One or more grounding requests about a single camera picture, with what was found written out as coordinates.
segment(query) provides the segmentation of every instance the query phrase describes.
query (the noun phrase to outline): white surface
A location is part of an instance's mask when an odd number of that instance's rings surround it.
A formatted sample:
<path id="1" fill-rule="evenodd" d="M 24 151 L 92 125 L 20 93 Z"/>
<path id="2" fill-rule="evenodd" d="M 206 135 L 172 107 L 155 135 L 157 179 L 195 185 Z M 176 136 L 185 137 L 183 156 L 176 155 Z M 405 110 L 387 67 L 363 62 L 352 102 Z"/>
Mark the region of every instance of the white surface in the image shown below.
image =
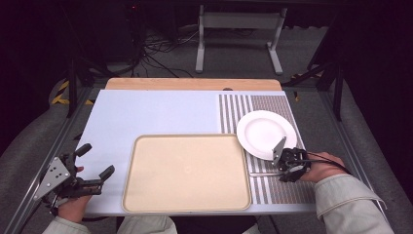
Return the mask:
<path id="1" fill-rule="evenodd" d="M 76 164 L 85 166 L 79 174 L 83 179 L 98 178 L 98 175 L 110 165 L 115 167 L 115 173 L 106 180 L 102 194 L 92 197 L 87 206 L 87 214 L 128 215 L 122 208 L 122 196 L 133 144 L 139 136 L 221 133 L 219 94 L 229 93 L 224 91 L 100 91 L 78 144 L 80 147 L 90 143 L 93 148 L 86 155 L 78 158 Z M 284 92 L 231 92 L 231 94 L 285 96 Z M 251 205 L 245 212 L 288 213 L 311 211 L 313 208 L 307 205 Z"/>
<path id="2" fill-rule="evenodd" d="M 273 149 L 286 137 L 284 148 L 297 145 L 297 134 L 281 115 L 257 110 L 246 114 L 237 125 L 237 137 L 243 148 L 253 156 L 273 160 Z"/>

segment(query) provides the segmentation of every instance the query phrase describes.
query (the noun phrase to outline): metal stand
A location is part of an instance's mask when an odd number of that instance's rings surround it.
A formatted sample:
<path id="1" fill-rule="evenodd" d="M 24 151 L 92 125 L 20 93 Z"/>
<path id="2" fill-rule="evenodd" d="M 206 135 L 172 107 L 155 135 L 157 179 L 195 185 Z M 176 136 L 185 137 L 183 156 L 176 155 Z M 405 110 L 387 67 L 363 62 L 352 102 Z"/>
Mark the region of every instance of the metal stand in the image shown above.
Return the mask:
<path id="1" fill-rule="evenodd" d="M 277 75 L 282 75 L 282 66 L 276 52 L 276 47 L 282 32 L 282 25 L 286 16 L 286 8 L 282 9 L 279 14 L 251 14 L 251 13 L 216 13 L 205 12 L 204 6 L 200 7 L 200 42 L 198 45 L 197 63 L 195 71 L 202 73 L 204 70 L 205 55 L 205 31 L 209 28 L 257 28 L 257 29 L 275 29 L 275 35 L 272 42 L 267 43 L 268 52 Z"/>

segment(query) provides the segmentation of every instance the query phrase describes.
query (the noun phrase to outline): metal frame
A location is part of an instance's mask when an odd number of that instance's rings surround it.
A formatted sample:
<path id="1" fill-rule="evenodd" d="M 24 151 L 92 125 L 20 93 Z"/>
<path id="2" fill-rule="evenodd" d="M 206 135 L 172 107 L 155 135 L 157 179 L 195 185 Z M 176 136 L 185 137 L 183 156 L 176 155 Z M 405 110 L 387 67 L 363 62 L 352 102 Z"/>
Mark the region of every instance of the metal frame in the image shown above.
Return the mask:
<path id="1" fill-rule="evenodd" d="M 205 28 L 257 28 L 275 29 L 272 42 L 267 43 L 268 52 L 277 75 L 282 75 L 282 66 L 276 47 L 282 32 L 287 8 L 283 8 L 279 14 L 253 14 L 253 13 L 216 13 L 205 12 L 204 5 L 200 7 L 199 30 L 200 42 L 198 45 L 197 62 L 195 71 L 202 73 L 204 70 L 205 56 Z"/>
<path id="2" fill-rule="evenodd" d="M 86 100 L 89 97 L 89 94 L 91 93 L 92 88 L 91 87 L 86 87 L 83 88 L 80 92 L 79 95 L 79 102 L 80 103 L 85 103 Z M 53 158 L 56 155 L 59 155 L 61 153 L 61 148 L 63 144 L 65 143 L 68 134 L 70 132 L 70 129 L 72 128 L 73 124 L 76 122 L 76 119 L 82 109 L 81 105 L 79 108 L 76 108 L 73 111 L 73 114 L 71 118 L 66 118 L 58 135 L 57 138 L 52 145 L 52 148 L 49 150 L 48 155 L 46 156 L 45 161 L 43 162 L 40 170 L 36 174 L 36 176 L 33 178 L 33 180 L 30 182 L 29 188 L 27 189 L 26 194 L 24 195 L 23 200 L 21 201 L 18 210 L 15 212 L 15 214 L 12 217 L 12 220 L 10 221 L 9 225 L 7 226 L 5 230 L 5 234 L 9 233 L 20 233 L 21 229 L 23 228 L 27 218 L 29 215 L 32 213 L 35 205 L 37 202 L 33 200 L 34 198 L 34 193 L 36 192 L 39 184 L 40 184 L 40 177 L 42 176 L 43 171 L 45 171 L 50 162 L 53 160 Z"/>
<path id="3" fill-rule="evenodd" d="M 361 180 L 368 188 L 370 188 L 374 192 L 374 188 L 371 185 L 370 180 L 368 179 L 367 174 L 364 171 L 364 168 L 362 167 L 361 162 L 358 159 L 358 155 L 355 149 L 353 148 L 353 145 L 350 141 L 349 136 L 346 133 L 346 129 L 343 126 L 343 123 L 341 122 L 341 120 L 336 119 L 334 110 L 332 108 L 333 104 L 330 96 L 328 95 L 328 92 L 319 92 L 319 96 L 321 98 L 322 105 L 325 107 L 325 110 L 327 111 L 329 118 L 331 119 L 334 125 L 334 129 L 337 131 L 337 134 L 340 137 L 343 146 L 345 147 L 346 154 L 349 155 L 349 159 L 353 167 L 352 173 L 355 177 Z M 384 209 L 382 207 L 382 204 L 380 204 L 380 202 L 378 201 L 374 201 L 374 203 L 380 210 L 380 212 L 383 214 L 383 217 L 385 218 L 386 222 L 389 223 L 384 212 Z"/>

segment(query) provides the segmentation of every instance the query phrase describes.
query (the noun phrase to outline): table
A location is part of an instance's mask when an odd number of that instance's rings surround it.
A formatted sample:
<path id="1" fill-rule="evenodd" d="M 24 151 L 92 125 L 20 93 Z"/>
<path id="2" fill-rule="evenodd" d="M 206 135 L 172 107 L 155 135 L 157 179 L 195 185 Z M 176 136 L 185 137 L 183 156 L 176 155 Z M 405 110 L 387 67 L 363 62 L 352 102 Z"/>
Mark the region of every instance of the table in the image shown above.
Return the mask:
<path id="1" fill-rule="evenodd" d="M 235 91 L 222 91 L 224 88 Z M 136 137 L 165 133 L 233 134 L 237 121 L 257 109 L 283 115 L 297 132 L 298 147 L 304 147 L 285 93 L 276 80 L 111 79 L 99 94 L 79 141 L 79 146 L 90 143 L 93 149 L 79 158 L 77 165 L 85 166 L 81 175 L 84 179 L 96 177 L 112 164 L 116 171 L 105 182 L 102 194 L 92 198 L 87 214 L 129 215 L 122 209 L 122 195 Z M 248 154 L 246 161 L 251 173 L 268 172 L 271 168 L 269 162 Z M 250 186 L 252 204 L 244 211 L 163 215 L 263 215 L 315 211 L 310 182 L 282 183 L 274 177 L 260 177 L 251 178 Z"/>

